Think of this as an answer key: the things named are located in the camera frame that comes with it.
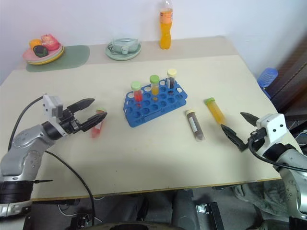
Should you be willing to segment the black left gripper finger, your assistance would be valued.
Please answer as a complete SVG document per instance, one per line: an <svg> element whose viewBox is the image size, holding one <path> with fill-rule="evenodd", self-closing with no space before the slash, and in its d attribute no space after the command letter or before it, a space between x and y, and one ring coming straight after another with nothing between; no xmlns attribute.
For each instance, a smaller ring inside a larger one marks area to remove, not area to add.
<svg viewBox="0 0 307 230"><path fill-rule="evenodd" d="M67 107L67 110L71 113L76 113L78 111L81 111L87 107L89 107L93 102L95 101L94 98L85 98L82 100L79 100Z"/></svg>
<svg viewBox="0 0 307 230"><path fill-rule="evenodd" d="M83 132L88 131L89 129L101 123L106 117L106 115L107 115L107 112L101 112L101 113L95 114L94 116L88 118L87 121L81 124L80 130L82 130Z"/></svg>

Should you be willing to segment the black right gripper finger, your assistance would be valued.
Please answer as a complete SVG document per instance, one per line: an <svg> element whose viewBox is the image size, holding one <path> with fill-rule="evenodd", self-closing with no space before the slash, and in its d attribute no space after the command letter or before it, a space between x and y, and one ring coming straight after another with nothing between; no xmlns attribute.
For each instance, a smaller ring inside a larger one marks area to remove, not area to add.
<svg viewBox="0 0 307 230"><path fill-rule="evenodd" d="M258 117L250 114L250 113L246 113L246 112L240 112L240 114L244 117L244 119L250 123L251 125L253 125L254 127L257 126L257 121L259 120Z"/></svg>
<svg viewBox="0 0 307 230"><path fill-rule="evenodd" d="M237 146L239 151L244 151L247 149L247 145L237 136L235 131L224 124L221 124L220 126L226 137Z"/></svg>

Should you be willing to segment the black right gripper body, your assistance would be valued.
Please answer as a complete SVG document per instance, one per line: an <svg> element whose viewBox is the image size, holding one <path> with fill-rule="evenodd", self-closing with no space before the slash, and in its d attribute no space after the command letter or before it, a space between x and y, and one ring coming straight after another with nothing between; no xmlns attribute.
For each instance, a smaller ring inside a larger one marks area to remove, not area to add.
<svg viewBox="0 0 307 230"><path fill-rule="evenodd" d="M243 152L249 149L257 152L264 145L264 135L265 133L259 130L252 132L247 143L240 144L239 150Z"/></svg>

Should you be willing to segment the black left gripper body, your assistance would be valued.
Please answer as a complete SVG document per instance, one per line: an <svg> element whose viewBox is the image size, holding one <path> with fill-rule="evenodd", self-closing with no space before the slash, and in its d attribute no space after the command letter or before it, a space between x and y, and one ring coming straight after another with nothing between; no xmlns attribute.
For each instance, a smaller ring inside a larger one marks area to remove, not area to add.
<svg viewBox="0 0 307 230"><path fill-rule="evenodd" d="M67 134L74 134L81 131L81 123L75 118L74 113L80 111L79 108L66 108L59 118L59 125Z"/></svg>

